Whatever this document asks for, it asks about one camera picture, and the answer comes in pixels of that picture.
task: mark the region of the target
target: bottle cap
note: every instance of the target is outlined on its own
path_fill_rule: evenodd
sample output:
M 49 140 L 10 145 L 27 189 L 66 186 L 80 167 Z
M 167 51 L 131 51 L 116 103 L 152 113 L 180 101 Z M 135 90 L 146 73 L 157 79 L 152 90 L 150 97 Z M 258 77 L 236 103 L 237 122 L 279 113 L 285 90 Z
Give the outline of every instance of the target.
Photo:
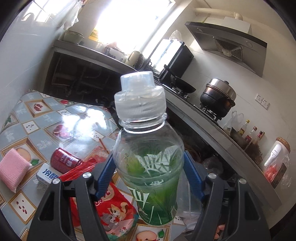
M 120 81 L 122 91 L 114 95 L 114 100 L 121 120 L 145 121 L 165 113 L 165 92 L 162 86 L 155 86 L 151 71 L 125 74 Z

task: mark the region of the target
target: metal screw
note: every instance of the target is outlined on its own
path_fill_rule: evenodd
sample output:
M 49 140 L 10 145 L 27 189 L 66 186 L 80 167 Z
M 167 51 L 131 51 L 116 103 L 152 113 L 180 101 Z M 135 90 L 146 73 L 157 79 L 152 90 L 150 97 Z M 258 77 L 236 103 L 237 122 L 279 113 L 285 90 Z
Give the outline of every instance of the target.
M 208 174 L 208 177 L 210 178 L 210 179 L 215 179 L 216 177 L 217 177 L 217 175 L 215 174 L 215 173 L 209 173 Z
M 250 47 L 250 48 L 252 48 L 253 47 L 253 44 L 252 43 L 250 43 L 250 42 L 246 42 L 246 44 Z
M 55 178 L 52 180 L 53 184 L 58 184 L 61 180 L 59 178 Z
M 241 184 L 246 184 L 246 183 L 247 183 L 246 179 L 243 179 L 243 178 L 241 178 L 241 179 L 239 180 L 239 182 L 240 182 Z
M 82 174 L 82 176 L 84 178 L 89 178 L 91 176 L 91 173 L 90 172 L 85 172 L 85 173 Z

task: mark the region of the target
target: black pot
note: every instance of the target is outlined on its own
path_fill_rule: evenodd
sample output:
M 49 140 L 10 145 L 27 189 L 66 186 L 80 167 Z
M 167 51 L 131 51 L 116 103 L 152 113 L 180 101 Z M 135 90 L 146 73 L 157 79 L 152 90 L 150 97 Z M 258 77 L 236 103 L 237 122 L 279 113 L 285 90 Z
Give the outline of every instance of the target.
M 235 102 L 221 91 L 207 86 L 200 97 L 204 107 L 213 111 L 217 116 L 223 118 L 227 115 Z

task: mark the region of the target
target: red can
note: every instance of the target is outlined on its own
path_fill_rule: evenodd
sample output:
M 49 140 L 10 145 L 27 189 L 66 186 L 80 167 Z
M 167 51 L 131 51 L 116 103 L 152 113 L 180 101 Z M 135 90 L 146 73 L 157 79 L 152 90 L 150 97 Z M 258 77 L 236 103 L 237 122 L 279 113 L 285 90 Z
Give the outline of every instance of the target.
M 50 159 L 50 165 L 62 174 L 65 174 L 74 167 L 79 166 L 81 163 L 82 161 L 78 157 L 65 151 L 61 147 L 54 151 Z

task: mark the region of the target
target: kitchen counter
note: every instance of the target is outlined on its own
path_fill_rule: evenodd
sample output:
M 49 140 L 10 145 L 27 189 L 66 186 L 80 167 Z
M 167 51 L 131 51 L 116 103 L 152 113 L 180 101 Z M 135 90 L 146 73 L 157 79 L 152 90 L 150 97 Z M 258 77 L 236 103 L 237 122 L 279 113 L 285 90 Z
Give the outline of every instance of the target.
M 84 59 L 86 61 L 105 67 L 109 70 L 113 70 L 119 74 L 136 72 L 134 68 L 128 65 L 82 45 L 72 44 L 62 40 L 56 40 L 53 47 L 55 52 L 64 53 L 73 57 Z
M 244 177 L 259 198 L 264 209 L 276 210 L 281 200 L 267 181 L 259 167 L 219 126 L 207 118 L 202 111 L 182 99 L 169 88 L 165 88 L 167 106 L 211 145 L 234 171 Z
M 46 62 L 43 67 L 42 80 L 40 81 L 37 88 L 41 92 L 44 90 L 50 63 L 52 61 L 52 58 L 55 52 L 66 54 L 78 59 L 88 61 L 90 63 L 102 66 L 104 68 L 107 68 L 119 74 L 128 74 L 128 73 L 136 72 L 134 68 L 114 58 L 111 58 L 105 54 L 97 52 L 93 49 L 84 47 L 82 45 L 65 42 L 62 40 L 56 40 L 54 41 L 53 47 L 51 48 L 51 51 L 47 56 Z

